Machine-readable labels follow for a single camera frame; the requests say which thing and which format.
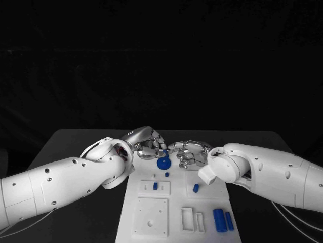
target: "robotic hand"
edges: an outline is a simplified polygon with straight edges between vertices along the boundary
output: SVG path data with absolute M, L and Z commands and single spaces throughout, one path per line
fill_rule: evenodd
M 180 167 L 193 161 L 202 166 L 198 175 L 208 185 L 218 177 L 283 205 L 323 212 L 323 167 L 297 155 L 238 143 L 211 149 L 188 141 L 169 149 L 179 151 Z
M 100 185 L 117 187 L 134 171 L 133 153 L 142 159 L 165 156 L 165 140 L 152 127 L 95 142 L 81 157 L 51 162 L 0 179 L 0 229 L 52 212 L 91 194 Z

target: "table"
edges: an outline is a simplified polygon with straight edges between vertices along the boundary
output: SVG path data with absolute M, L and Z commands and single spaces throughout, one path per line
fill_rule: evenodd
M 186 131 L 157 130 L 170 144 L 178 141 L 206 141 L 214 147 L 235 142 L 291 152 L 281 136 L 270 131 Z M 80 157 L 84 149 L 104 137 L 120 139 L 130 130 L 58 130 L 41 150 L 28 169 L 65 159 Z M 0 239 L 0 242 L 101 242 L 114 243 L 120 224 L 127 180 L 119 187 L 106 190 L 101 186 L 93 195 L 58 209 L 35 226 L 21 233 Z M 228 184 L 231 204 L 242 242 L 307 242 L 309 239 L 296 231 L 273 203 L 252 194 L 241 186 Z M 6 232 L 25 228 L 44 215 L 39 215 Z M 312 235 L 312 229 L 300 225 Z

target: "blue object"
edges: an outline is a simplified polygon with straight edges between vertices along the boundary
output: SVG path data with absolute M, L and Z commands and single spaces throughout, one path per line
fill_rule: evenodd
M 195 187 L 193 187 L 193 192 L 198 193 L 198 190 L 199 190 L 199 185 L 195 184 Z
M 234 230 L 234 224 L 232 224 L 232 219 L 231 219 L 231 214 L 229 214 L 229 212 L 225 212 L 225 215 L 227 215 L 227 220 L 228 220 L 229 230 Z
M 172 161 L 169 159 L 167 150 L 165 149 L 163 152 L 166 153 L 166 156 L 157 159 L 156 165 L 162 170 L 167 170 L 172 166 Z
M 214 212 L 216 231 L 218 232 L 227 232 L 228 226 L 227 226 L 227 222 L 225 222 L 224 210 L 222 209 L 214 209 L 212 212 Z

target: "white board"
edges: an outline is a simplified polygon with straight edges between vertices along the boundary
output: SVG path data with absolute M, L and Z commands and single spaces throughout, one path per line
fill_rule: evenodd
M 239 232 L 237 228 L 237 220 L 231 208 L 231 202 L 228 197 L 227 184 L 222 181 L 215 184 L 214 193 L 219 193 L 221 196 L 205 196 L 205 198 L 188 197 L 188 183 L 192 185 L 193 178 L 189 180 L 186 174 L 198 173 L 201 167 L 198 165 L 191 165 L 185 172 L 185 169 L 179 168 L 179 160 L 176 158 L 176 153 L 170 154 L 169 159 L 172 160 L 172 167 L 169 170 L 160 170 L 156 166 L 155 160 L 142 160 L 134 153 L 134 168 L 136 171 L 129 176 L 126 198 L 123 204 L 123 211 L 120 217 L 120 228 L 116 243 L 155 243 L 155 242 L 178 242 L 178 243 L 202 243 L 202 242 L 221 242 L 221 243 L 241 243 Z M 140 192 L 140 182 L 169 182 L 170 183 L 170 195 L 143 195 Z M 206 193 L 205 186 L 199 184 L 199 195 Z M 156 198 L 167 199 L 167 235 L 150 236 L 147 234 L 134 234 L 136 226 L 136 210 L 139 208 L 139 198 Z M 192 208 L 193 211 L 193 221 L 198 219 L 196 213 L 202 213 L 203 219 L 203 233 L 185 233 L 182 232 L 182 208 Z M 234 231 L 225 233 L 216 232 L 215 221 L 214 221 L 214 209 L 222 209 L 224 212 L 231 212 Z

